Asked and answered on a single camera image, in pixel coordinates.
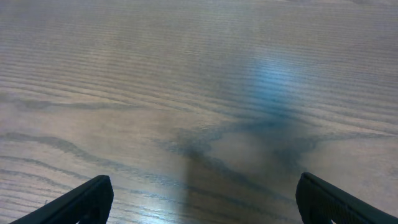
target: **wooden table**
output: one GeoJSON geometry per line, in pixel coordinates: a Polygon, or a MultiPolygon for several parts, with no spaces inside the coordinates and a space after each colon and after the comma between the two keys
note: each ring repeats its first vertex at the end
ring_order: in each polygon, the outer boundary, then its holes
{"type": "Polygon", "coordinates": [[[0,223],[111,177],[109,223],[398,216],[394,1],[0,1],[0,223]]]}

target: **wood grain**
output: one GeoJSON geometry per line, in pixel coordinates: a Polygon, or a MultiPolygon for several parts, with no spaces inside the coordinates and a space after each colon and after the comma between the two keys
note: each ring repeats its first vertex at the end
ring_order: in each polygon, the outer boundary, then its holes
{"type": "Polygon", "coordinates": [[[0,223],[111,177],[109,223],[398,216],[395,1],[0,1],[0,223]]]}

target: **wooden surface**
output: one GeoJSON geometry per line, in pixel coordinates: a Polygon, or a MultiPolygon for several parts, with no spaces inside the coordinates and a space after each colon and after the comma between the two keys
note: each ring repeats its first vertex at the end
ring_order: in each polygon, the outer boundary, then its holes
{"type": "Polygon", "coordinates": [[[109,223],[398,216],[394,1],[0,1],[0,223],[111,177],[109,223]]]}

